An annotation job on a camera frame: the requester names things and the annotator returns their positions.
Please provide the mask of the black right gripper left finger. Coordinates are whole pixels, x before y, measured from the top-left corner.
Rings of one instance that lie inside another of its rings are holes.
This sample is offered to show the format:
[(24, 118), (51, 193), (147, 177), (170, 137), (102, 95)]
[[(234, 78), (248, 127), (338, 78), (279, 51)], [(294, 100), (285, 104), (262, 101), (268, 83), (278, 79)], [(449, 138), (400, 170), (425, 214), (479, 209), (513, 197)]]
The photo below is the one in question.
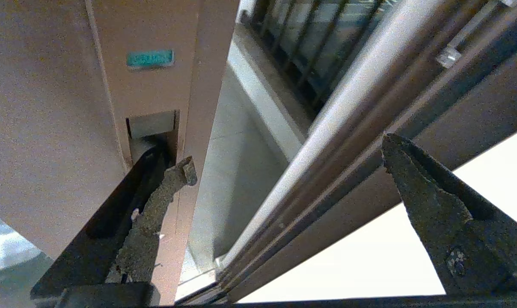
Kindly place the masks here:
[(164, 145), (145, 151), (32, 287), (30, 298), (59, 299), (77, 287), (150, 286), (165, 214), (174, 195), (197, 180), (192, 156), (172, 163)]

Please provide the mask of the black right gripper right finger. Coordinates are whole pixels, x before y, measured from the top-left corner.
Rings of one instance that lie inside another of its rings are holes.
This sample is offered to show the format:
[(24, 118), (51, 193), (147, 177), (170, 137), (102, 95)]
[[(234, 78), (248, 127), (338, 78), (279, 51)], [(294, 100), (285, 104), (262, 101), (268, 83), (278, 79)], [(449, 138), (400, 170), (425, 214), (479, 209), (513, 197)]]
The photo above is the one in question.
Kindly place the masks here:
[(409, 139), (382, 156), (445, 292), (517, 292), (517, 222)]

